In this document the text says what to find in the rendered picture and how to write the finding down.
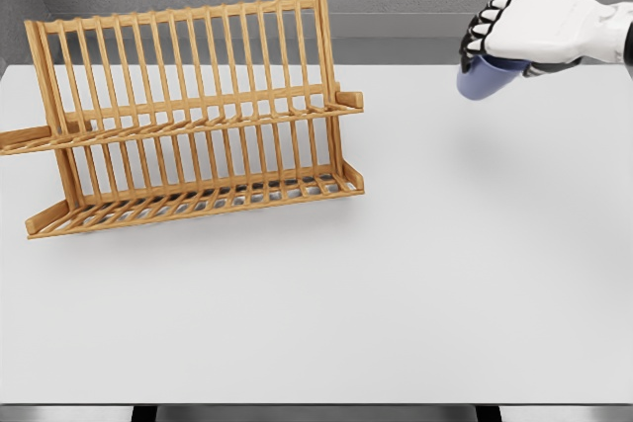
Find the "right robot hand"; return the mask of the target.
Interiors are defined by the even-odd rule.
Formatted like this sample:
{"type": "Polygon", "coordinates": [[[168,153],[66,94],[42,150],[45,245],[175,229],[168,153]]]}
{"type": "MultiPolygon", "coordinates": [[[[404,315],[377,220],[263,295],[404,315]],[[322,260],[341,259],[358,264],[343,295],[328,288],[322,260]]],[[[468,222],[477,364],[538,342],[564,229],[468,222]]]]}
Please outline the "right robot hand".
{"type": "Polygon", "coordinates": [[[461,71],[469,72],[481,55],[526,61],[525,77],[574,67],[588,55],[583,28],[601,7],[595,0],[492,0],[461,40],[461,71]]]}

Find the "blue cup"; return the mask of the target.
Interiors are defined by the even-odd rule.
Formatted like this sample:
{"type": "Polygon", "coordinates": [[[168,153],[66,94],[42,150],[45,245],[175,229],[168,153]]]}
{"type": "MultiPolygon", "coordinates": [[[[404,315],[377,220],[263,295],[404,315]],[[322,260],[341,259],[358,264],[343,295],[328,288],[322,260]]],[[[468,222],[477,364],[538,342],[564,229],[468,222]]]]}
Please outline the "blue cup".
{"type": "Polygon", "coordinates": [[[470,69],[458,72],[457,89],[473,101],[483,100],[513,81],[529,65],[529,61],[477,55],[470,69]]]}

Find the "wooden dish rack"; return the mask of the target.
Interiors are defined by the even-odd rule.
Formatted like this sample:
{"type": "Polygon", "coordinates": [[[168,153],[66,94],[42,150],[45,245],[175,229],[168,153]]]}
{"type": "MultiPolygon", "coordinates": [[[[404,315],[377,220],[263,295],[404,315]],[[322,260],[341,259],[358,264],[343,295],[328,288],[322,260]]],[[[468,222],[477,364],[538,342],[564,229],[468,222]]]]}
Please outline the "wooden dish rack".
{"type": "Polygon", "coordinates": [[[25,25],[45,123],[0,155],[52,152],[63,197],[30,238],[357,196],[327,0],[270,0],[25,25]]]}

